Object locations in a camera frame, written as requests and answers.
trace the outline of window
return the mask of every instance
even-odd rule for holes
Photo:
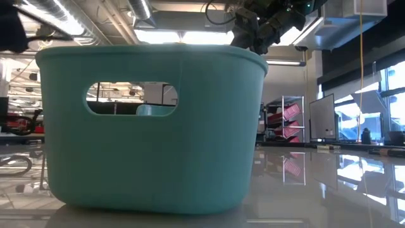
[[[359,106],[356,103],[335,107],[338,114],[339,139],[357,140]],[[371,132],[371,140],[379,141],[382,138],[380,113],[362,113],[360,118],[360,131],[365,128]]]
[[[388,67],[388,88],[398,89],[405,87],[405,61]]]
[[[389,97],[391,112],[391,130],[405,130],[405,92]]]

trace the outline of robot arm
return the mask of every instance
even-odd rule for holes
[[[266,54],[273,43],[295,27],[302,30],[305,16],[318,10],[327,0],[247,0],[236,11],[231,46]]]

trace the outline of exposed pipe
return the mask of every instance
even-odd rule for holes
[[[69,13],[75,20],[77,20],[86,31],[87,36],[92,36],[100,40],[100,44],[112,44],[111,41],[101,32],[101,30],[94,24],[94,22],[87,16],[81,7],[74,0],[24,0],[29,4],[35,6],[37,9],[49,13],[56,19],[66,22],[69,20]]]
[[[11,84],[11,85],[9,85],[9,86],[10,86],[10,87],[14,87],[14,88],[34,88],[34,89],[39,89],[39,88],[41,88],[41,85],[39,85],[39,84],[36,84],[36,85],[23,85],[23,84],[21,84],[21,85],[14,85],[14,84]],[[114,91],[113,88],[93,88],[93,87],[90,87],[89,90],[90,90],[90,91],[96,91],[96,90],[100,90],[100,91]]]
[[[156,26],[152,18],[151,5],[148,0],[128,0],[129,8],[138,20],[142,20],[153,27]]]
[[[104,5],[102,0],[98,0],[100,8],[102,10],[104,10],[105,14],[107,15],[108,19],[111,21],[111,23],[113,23],[114,27],[118,30],[118,32],[122,35],[122,37],[125,39],[125,41],[128,44],[135,44],[135,42],[133,40],[131,40],[131,38],[129,38],[128,34],[121,28],[121,26],[118,24],[118,22],[115,20],[115,18],[113,17],[113,15],[111,15],[111,13],[108,11],[106,5]]]
[[[135,44],[140,44],[140,41],[138,40],[138,37],[136,36],[134,29],[128,26],[127,24],[128,22],[121,16],[121,13],[117,10],[116,6],[110,0],[104,0],[104,2],[113,11],[113,14],[118,19],[118,21],[120,21],[121,26],[125,29],[125,31],[127,31],[128,35],[131,37],[133,42]]]
[[[30,59],[33,60],[35,58],[36,51],[24,51],[21,54],[15,54],[11,51],[2,51],[0,52],[0,58],[12,58],[12,59]]]

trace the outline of whiteboard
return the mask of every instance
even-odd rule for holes
[[[311,139],[336,139],[335,100],[333,94],[309,104]]]

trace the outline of yellow cable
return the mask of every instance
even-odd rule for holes
[[[363,105],[363,81],[365,77],[364,72],[364,61],[363,61],[363,0],[360,0],[360,70],[361,70],[361,78],[360,78],[360,111],[359,111],[359,120],[358,120],[358,131],[357,131],[357,141],[359,142],[360,139],[360,121],[361,121],[361,106]],[[373,218],[371,216],[371,208],[368,202],[368,191],[367,191],[367,182],[366,182],[366,175],[363,169],[363,164],[361,161],[361,157],[359,157],[361,172],[363,173],[364,178],[364,188],[366,190],[366,204],[368,208],[368,218],[370,220],[370,227],[373,228]]]
[[[360,0],[360,112],[357,128],[357,142],[360,142],[360,121],[361,121],[361,106],[363,105],[363,81],[364,81],[364,62],[363,62],[363,0]]]

